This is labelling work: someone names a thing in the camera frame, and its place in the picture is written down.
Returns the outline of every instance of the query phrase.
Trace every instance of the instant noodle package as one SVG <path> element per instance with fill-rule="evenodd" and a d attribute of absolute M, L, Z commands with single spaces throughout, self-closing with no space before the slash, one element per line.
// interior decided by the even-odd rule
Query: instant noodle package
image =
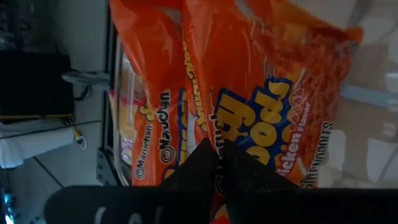
<path fill-rule="evenodd" d="M 317 186 L 361 29 L 283 0 L 112 0 L 111 10 L 146 99 L 126 135 L 133 185 L 161 183 L 209 138 L 214 150 L 231 140 L 291 182 Z"/>

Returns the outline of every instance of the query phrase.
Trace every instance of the white floor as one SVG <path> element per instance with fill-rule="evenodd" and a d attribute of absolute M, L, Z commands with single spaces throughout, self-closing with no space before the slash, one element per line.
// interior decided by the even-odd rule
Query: white floor
<path fill-rule="evenodd" d="M 59 0 L 55 13 L 58 47 L 71 56 L 79 70 L 102 70 L 104 66 L 106 0 Z M 355 0 L 293 1 L 338 27 L 346 27 Z M 378 0 L 360 25 L 364 43 L 358 50 L 346 82 L 391 91 L 385 74 L 398 72 L 398 4 Z M 78 122 L 100 119 L 101 92 L 76 103 Z M 324 187 L 398 187 L 398 116 L 387 108 L 342 99 L 330 139 L 329 160 L 320 173 Z M 63 185 L 99 184 L 96 181 L 96 149 L 100 146 L 100 123 L 80 127 L 88 149 L 76 145 L 55 149 L 38 158 Z M 13 171 L 12 183 L 21 208 L 19 223 L 29 223 L 42 213 L 45 200 L 59 189 L 56 183 L 29 159 Z"/>

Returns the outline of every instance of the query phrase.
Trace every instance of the orange plastic wrapper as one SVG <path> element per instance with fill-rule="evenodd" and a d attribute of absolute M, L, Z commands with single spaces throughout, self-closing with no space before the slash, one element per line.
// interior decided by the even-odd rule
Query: orange plastic wrapper
<path fill-rule="evenodd" d="M 220 149 L 229 139 L 293 183 L 316 187 L 363 31 L 278 0 L 185 0 L 183 15 L 195 141 L 209 136 Z M 221 172 L 216 182 L 212 212 L 225 218 Z"/>
<path fill-rule="evenodd" d="M 124 74 L 117 99 L 121 138 L 131 142 L 132 184 L 157 185 L 187 157 L 182 2 L 111 0 L 110 6 L 124 51 L 137 74 L 134 95 L 139 100 L 130 105 L 125 99 L 123 86 L 128 80 Z M 114 105 L 113 92 L 110 98 Z M 133 117 L 132 126 L 128 116 L 122 116 L 128 107 L 133 108 L 128 115 Z"/>

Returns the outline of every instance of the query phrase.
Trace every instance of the white paper towel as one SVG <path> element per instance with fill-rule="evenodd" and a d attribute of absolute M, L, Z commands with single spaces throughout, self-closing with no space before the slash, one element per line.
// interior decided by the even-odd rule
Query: white paper towel
<path fill-rule="evenodd" d="M 70 128 L 1 139 L 0 166 L 3 169 L 19 166 L 23 164 L 24 159 L 66 146 L 73 140 L 73 131 Z"/>

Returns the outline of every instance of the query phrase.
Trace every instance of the orange noodle package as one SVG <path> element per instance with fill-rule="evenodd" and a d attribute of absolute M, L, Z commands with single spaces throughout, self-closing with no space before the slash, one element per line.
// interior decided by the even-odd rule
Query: orange noodle package
<path fill-rule="evenodd" d="M 363 31 L 280 0 L 185 0 L 183 16 L 196 142 L 209 136 L 220 149 L 229 139 L 293 183 L 316 187 Z"/>
<path fill-rule="evenodd" d="M 132 184 L 157 185 L 187 157 L 182 2 L 111 0 L 110 6 L 136 74 L 121 76 L 121 145 L 131 150 Z M 127 100 L 133 80 L 134 100 Z M 114 108 L 114 92 L 110 98 Z"/>

